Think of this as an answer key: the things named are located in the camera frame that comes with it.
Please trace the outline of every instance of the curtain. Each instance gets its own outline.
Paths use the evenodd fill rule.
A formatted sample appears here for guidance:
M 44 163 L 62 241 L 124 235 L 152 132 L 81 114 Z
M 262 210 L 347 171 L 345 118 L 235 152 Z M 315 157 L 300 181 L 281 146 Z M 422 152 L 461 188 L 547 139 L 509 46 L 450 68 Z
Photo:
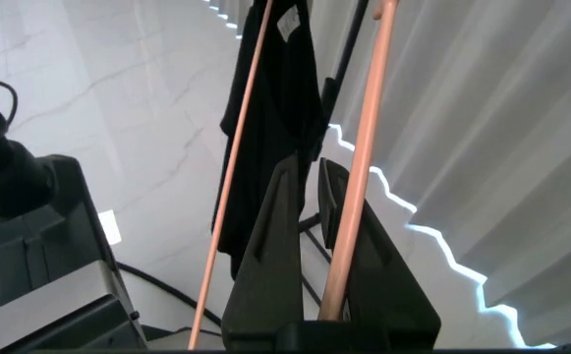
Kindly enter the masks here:
M 377 23 L 370 1 L 332 127 L 355 142 Z M 315 0 L 318 82 L 356 1 Z M 529 345 L 571 342 L 571 1 L 402 0 L 373 165 L 485 304 L 518 311 Z

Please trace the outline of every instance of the white tile floor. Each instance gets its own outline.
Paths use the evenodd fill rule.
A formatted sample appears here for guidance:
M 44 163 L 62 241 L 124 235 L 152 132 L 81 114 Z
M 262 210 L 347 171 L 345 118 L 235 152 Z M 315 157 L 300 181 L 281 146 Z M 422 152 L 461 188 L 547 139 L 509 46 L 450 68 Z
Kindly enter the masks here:
M 199 0 L 0 0 L 0 80 L 20 95 L 9 138 L 82 164 L 98 211 L 113 209 L 119 261 L 197 298 L 225 139 L 218 124 L 239 41 Z M 10 99 L 0 90 L 0 109 Z M 351 153 L 330 131 L 323 154 Z M 303 216 L 317 210 L 315 166 Z M 510 347 L 509 323 L 480 313 L 476 284 L 371 178 L 369 202 L 443 320 L 437 347 Z M 321 293 L 328 265 L 303 238 L 304 273 Z M 207 307 L 232 287 L 218 255 Z M 317 307 L 306 295 L 306 313 Z

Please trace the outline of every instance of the black clothing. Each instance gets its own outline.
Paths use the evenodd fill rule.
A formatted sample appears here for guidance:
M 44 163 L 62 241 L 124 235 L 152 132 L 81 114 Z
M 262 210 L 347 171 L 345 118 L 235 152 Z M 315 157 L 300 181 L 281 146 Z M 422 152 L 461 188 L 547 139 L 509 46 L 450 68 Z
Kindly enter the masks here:
M 220 124 L 229 140 L 218 203 L 265 4 L 265 0 L 256 0 L 248 13 L 228 105 Z M 314 159 L 312 151 L 320 143 L 327 125 L 317 87 L 307 1 L 275 0 L 259 56 L 218 245 L 220 252 L 233 259 L 233 278 L 274 167 L 293 153 L 299 158 L 299 211 L 303 210 L 305 184 Z

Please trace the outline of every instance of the thick pink rod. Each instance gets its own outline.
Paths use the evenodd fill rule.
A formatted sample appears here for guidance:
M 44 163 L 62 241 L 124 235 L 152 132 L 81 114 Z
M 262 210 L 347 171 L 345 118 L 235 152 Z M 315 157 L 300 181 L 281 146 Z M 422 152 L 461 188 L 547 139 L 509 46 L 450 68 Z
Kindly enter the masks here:
M 237 152 L 239 150 L 239 142 L 242 138 L 244 130 L 244 122 L 246 122 L 246 112 L 248 111 L 248 103 L 250 102 L 250 95 L 253 91 L 253 83 L 255 82 L 255 74 L 257 73 L 258 58 L 263 47 L 263 39 L 265 38 L 265 29 L 267 28 L 267 20 L 272 8 L 272 1 L 267 0 L 265 5 L 265 12 L 263 12 L 263 19 L 261 20 L 261 27 L 258 31 L 257 46 L 255 47 L 255 54 L 253 55 L 253 62 L 248 74 L 248 82 L 246 83 L 246 90 L 244 91 L 244 100 L 242 101 L 242 108 L 239 112 L 239 120 L 237 121 L 237 128 L 235 129 L 235 138 L 233 139 L 233 146 L 230 151 L 230 158 L 228 166 L 226 166 L 226 175 L 224 176 L 224 186 L 222 194 L 219 197 L 219 205 L 217 207 L 217 215 L 215 216 L 215 225 L 213 227 L 213 238 L 210 241 L 210 249 L 208 250 L 208 259 L 206 260 L 206 269 L 204 270 L 204 278 L 202 280 L 202 288 L 200 290 L 200 298 L 198 299 L 198 306 L 196 307 L 196 317 L 194 318 L 194 326 L 191 329 L 191 337 L 189 338 L 189 349 L 195 350 L 198 345 L 198 335 L 200 334 L 200 326 L 202 321 L 202 314 L 204 312 L 204 305 L 206 304 L 206 297 L 208 296 L 208 287 L 210 285 L 210 278 L 213 274 L 213 265 L 215 264 L 215 255 L 217 253 L 217 244 L 219 243 L 219 236 L 222 232 L 222 223 L 224 221 L 224 211 L 228 203 L 228 195 L 230 193 L 230 185 L 233 180 L 233 171 L 235 170 L 235 162 L 237 161 Z
M 353 165 L 351 167 L 346 197 L 337 240 L 333 253 L 333 261 L 326 279 L 326 287 L 322 296 L 319 320 L 338 321 L 342 313 L 344 291 L 348 280 L 357 234 L 362 218 L 362 208 L 366 198 L 369 169 L 371 167 L 374 131 L 379 113 L 385 66 L 390 48 L 392 23 L 398 0 L 380 0 L 374 17 L 381 18 L 374 49 L 372 50 L 371 68 L 366 84 L 360 126 L 357 133 Z

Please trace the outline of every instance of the clothing tag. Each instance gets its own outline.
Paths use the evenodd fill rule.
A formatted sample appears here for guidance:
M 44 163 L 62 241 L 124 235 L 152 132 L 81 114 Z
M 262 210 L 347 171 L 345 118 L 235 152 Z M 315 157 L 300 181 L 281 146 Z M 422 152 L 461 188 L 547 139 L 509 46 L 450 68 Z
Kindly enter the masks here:
M 289 35 L 301 25 L 301 19 L 298 17 L 298 7 L 292 6 L 281 16 L 280 20 L 276 23 L 278 30 L 281 32 L 283 40 L 287 43 Z

